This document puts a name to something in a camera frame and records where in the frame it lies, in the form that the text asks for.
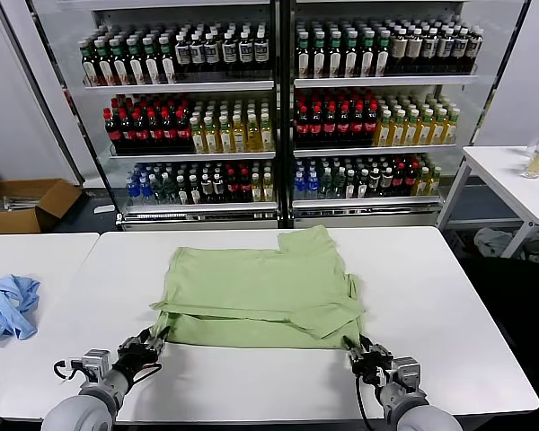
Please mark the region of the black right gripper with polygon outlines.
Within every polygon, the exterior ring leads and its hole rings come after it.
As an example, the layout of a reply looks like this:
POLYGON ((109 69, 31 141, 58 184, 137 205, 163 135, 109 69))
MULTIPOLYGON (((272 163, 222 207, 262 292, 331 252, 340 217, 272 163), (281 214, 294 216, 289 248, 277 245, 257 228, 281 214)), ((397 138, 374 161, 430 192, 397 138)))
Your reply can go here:
POLYGON ((392 368, 393 355, 390 351, 360 334, 360 346, 347 336, 342 337, 343 346, 348 351, 351 371, 365 384, 385 386, 392 368))

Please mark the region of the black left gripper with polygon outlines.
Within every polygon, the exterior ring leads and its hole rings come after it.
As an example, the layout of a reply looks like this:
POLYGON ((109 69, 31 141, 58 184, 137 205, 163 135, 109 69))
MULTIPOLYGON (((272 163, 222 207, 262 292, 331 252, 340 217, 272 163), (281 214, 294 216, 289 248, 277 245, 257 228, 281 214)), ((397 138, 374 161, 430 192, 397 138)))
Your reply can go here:
POLYGON ((169 332, 170 327, 164 327, 150 339, 149 344, 146 344, 151 336, 149 328, 143 329, 136 336, 128 337, 119 345, 118 359, 111 369, 122 374, 138 374, 146 369, 160 370, 162 365, 159 363, 159 357, 169 332))

